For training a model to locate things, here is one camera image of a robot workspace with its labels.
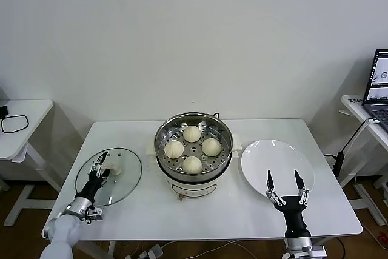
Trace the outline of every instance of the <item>white cable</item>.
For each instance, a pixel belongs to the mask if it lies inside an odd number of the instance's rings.
[[[372,118],[369,118],[359,129],[358,133],[354,136],[353,141],[350,143],[349,147],[346,150],[346,153],[344,155],[349,153],[350,148],[353,146],[353,143],[355,140],[357,140],[358,136],[363,132],[364,129],[366,129],[370,124],[376,124],[378,123],[377,120],[374,120]]]
[[[220,249],[220,248],[223,248],[223,247],[225,247],[225,246],[227,246],[227,245],[229,245],[229,244],[235,244],[235,245],[237,245],[237,246],[240,246],[240,247],[242,247],[242,248],[244,248],[254,259],[257,259],[252,253],[251,253],[251,251],[249,251],[247,248],[245,248],[243,245],[240,245],[240,244],[238,244],[238,243],[236,243],[236,242],[238,242],[238,241],[227,241],[228,243],[226,243],[226,244],[223,244],[222,246],[220,246],[220,247],[217,247],[217,248],[214,248],[214,249],[211,249],[211,250],[207,250],[207,251],[205,251],[205,252],[203,252],[203,253],[200,253],[200,254],[198,254],[198,255],[195,255],[195,256],[191,256],[191,257],[187,257],[187,258],[185,258],[185,259],[193,259],[193,258],[198,258],[198,257],[200,257],[200,256],[202,256],[202,255],[204,255],[204,254],[206,254],[206,253],[209,253],[209,252],[213,252],[213,251],[216,251],[216,250],[218,250],[218,249]]]
[[[385,248],[380,242],[379,240],[372,234],[372,232],[367,228],[365,227],[363,224],[361,224],[363,226],[363,228],[368,231],[368,233],[372,236],[373,239],[375,239],[375,241],[379,244],[380,247],[382,247],[384,250],[387,250],[388,251],[388,248]]]
[[[163,249],[164,247],[166,247],[168,244],[175,243],[175,242],[177,242],[177,241],[168,242],[168,243],[164,244],[163,246],[161,246],[161,249]]]
[[[254,256],[253,254],[252,254],[252,252],[251,251],[249,251],[246,247],[244,247],[243,245],[240,245],[240,244],[238,244],[238,243],[236,243],[235,241],[234,242],[232,242],[232,241],[228,241],[229,243],[232,243],[232,244],[234,244],[234,245],[237,245],[237,246],[240,246],[240,247],[242,247],[243,249],[245,249],[254,259],[257,259],[256,258],[256,256]]]

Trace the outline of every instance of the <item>power cord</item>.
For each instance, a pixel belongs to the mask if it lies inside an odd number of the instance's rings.
[[[335,237],[335,238],[341,243],[341,246],[342,246],[342,257],[341,257],[341,259],[345,259],[345,256],[346,256],[345,245],[344,245],[344,243],[341,241],[340,238],[338,238],[338,237]]]
[[[198,257],[200,257],[200,256],[202,256],[202,255],[204,255],[204,254],[206,254],[206,253],[213,252],[213,251],[216,251],[216,250],[221,249],[221,248],[223,248],[223,247],[226,247],[226,246],[228,246],[229,244],[234,244],[234,245],[237,245],[237,246],[243,248],[243,249],[244,249],[245,251],[247,251],[254,259],[257,259],[256,256],[254,256],[254,255],[252,254],[252,252],[249,251],[246,247],[244,247],[244,246],[241,245],[241,244],[238,244],[238,243],[237,243],[238,241],[227,241],[227,242],[228,242],[228,243],[223,244],[223,245],[220,246],[220,247],[217,247],[217,248],[214,248],[214,249],[211,249],[211,250],[207,250],[207,251],[205,251],[205,252],[203,252],[203,253],[200,253],[200,254],[195,255],[195,256],[187,257],[187,258],[185,258],[185,259],[198,258]]]
[[[384,250],[388,251],[388,248],[385,248],[380,242],[379,240],[372,234],[372,232],[367,228],[365,227],[363,224],[361,224],[363,226],[363,228],[372,236],[373,239],[375,239],[375,241],[379,244],[380,247],[382,247]]]
[[[345,146],[342,148],[342,150],[340,152],[337,153],[337,155],[332,155],[332,154],[325,154],[324,157],[332,157],[334,160],[335,160],[335,164],[333,166],[333,173],[336,177],[338,177],[340,175],[340,172],[341,172],[341,168],[342,168],[342,164],[344,162],[344,159],[345,159],[345,155],[349,152],[350,148],[353,146],[353,143],[354,141],[358,138],[358,136],[361,134],[361,132],[367,128],[367,126],[369,126],[370,124],[376,124],[378,123],[379,121],[377,119],[373,119],[373,118],[368,118],[368,119],[365,119],[361,124],[360,126],[356,129],[356,131],[354,132],[354,134],[350,137],[350,139],[346,142]],[[344,153],[346,147],[349,145],[349,143],[352,142],[350,144],[350,146],[347,148],[347,151],[346,153]]]

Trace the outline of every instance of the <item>small white object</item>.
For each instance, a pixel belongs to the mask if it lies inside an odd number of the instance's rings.
[[[183,144],[179,141],[169,141],[164,147],[164,153],[170,159],[177,159],[183,154]]]
[[[183,137],[186,141],[194,143],[201,137],[201,131],[196,126],[188,126],[183,131]]]
[[[102,171],[110,169],[109,175],[117,176],[121,173],[121,167],[117,163],[114,163],[113,161],[105,161],[104,164],[102,164]]]
[[[202,152],[209,157],[217,156],[221,152],[221,144],[216,139],[206,139],[202,144]]]
[[[22,163],[25,160],[25,154],[27,153],[27,147],[28,143],[26,143],[23,148],[20,150],[20,152],[13,157],[12,162],[14,163]]]
[[[202,162],[194,156],[187,157],[182,163],[182,169],[187,174],[198,174],[202,171]]]
[[[248,183],[260,194],[266,195],[268,170],[278,195],[297,195],[294,170],[297,170],[306,188],[314,186],[314,170],[307,158],[296,148],[277,140],[260,140],[249,145],[241,157],[241,170]]]

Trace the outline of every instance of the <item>white table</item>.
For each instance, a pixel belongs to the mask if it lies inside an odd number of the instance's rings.
[[[341,102],[360,122],[370,118],[370,114],[364,110],[362,106],[362,100],[363,97],[359,95],[344,95],[341,98]],[[388,151],[388,133],[379,124],[371,124],[367,128],[374,139],[364,141],[363,146],[359,151],[348,154],[348,156],[350,156],[349,163],[346,167],[344,167],[338,179],[342,186],[348,183],[358,173],[358,171],[360,171],[368,163],[369,157],[372,156],[373,151],[379,143]],[[388,173],[373,184],[376,188],[382,187],[384,189],[384,196],[386,199],[388,199],[387,182]],[[354,186],[361,199],[352,202],[353,208],[368,208],[377,224],[380,226],[387,224],[387,220],[384,218],[384,215],[382,215],[365,188],[361,185]]]
[[[77,172],[91,156],[107,148],[123,147],[134,151],[142,161],[140,182],[127,198],[104,209],[103,221],[83,224],[81,240],[251,240],[284,237],[286,225],[283,215],[247,184],[239,170],[239,162],[230,165],[214,193],[195,200],[178,200],[177,195],[167,187],[166,178],[158,165],[146,155],[146,148],[161,123],[94,123],[48,220],[73,200]],[[253,141],[270,138],[289,143],[305,154],[315,171],[315,186],[309,206],[303,212],[313,237],[362,232],[360,222],[303,120],[231,120],[226,124],[239,135],[243,149]]]
[[[34,162],[34,169],[57,191],[61,190],[61,180],[59,176],[52,174],[47,169],[47,163],[42,156],[28,143],[28,139],[39,126],[49,110],[53,107],[51,100],[11,100],[0,101],[0,104],[8,107],[8,116],[26,115],[29,121],[28,128],[16,132],[5,134],[0,132],[0,160],[12,160],[20,163],[24,161],[25,155],[29,155]],[[51,209],[53,200],[28,200],[28,196],[33,190],[33,186],[25,186],[18,200],[4,221],[5,226],[12,226],[16,221],[20,211],[29,209]]]

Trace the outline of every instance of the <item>table leg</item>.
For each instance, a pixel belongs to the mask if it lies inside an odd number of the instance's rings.
[[[387,220],[385,219],[384,215],[380,212],[377,205],[373,201],[373,199],[370,197],[368,192],[366,191],[365,187],[360,184],[354,184],[354,189],[356,190],[357,194],[361,197],[357,200],[350,200],[350,204],[352,205],[353,209],[368,209],[370,214],[375,219],[376,223],[379,226],[384,226],[387,224]]]
[[[31,159],[35,162],[34,168],[37,173],[40,174],[56,191],[60,192],[63,180],[56,174],[54,171],[50,171],[50,167],[44,161],[43,157],[40,156],[38,151],[27,142],[27,155],[31,157]]]
[[[357,153],[351,152],[347,154],[351,158],[338,177],[341,187],[344,187],[369,162],[377,145],[378,141],[376,139],[369,138]]]
[[[375,188],[381,188],[387,182],[388,182],[388,173],[385,173],[382,177],[377,179],[376,182],[374,182],[373,186]]]
[[[10,213],[4,221],[5,227],[12,227],[18,218],[22,209],[52,209],[55,200],[29,200],[28,197],[31,191],[34,189],[34,185],[26,185],[20,193],[18,200],[16,200]]]
[[[75,247],[94,259],[113,259],[113,256],[102,250],[93,242],[79,241]]]
[[[8,191],[10,187],[7,183],[5,183],[2,179],[0,179],[0,190],[1,191]]]

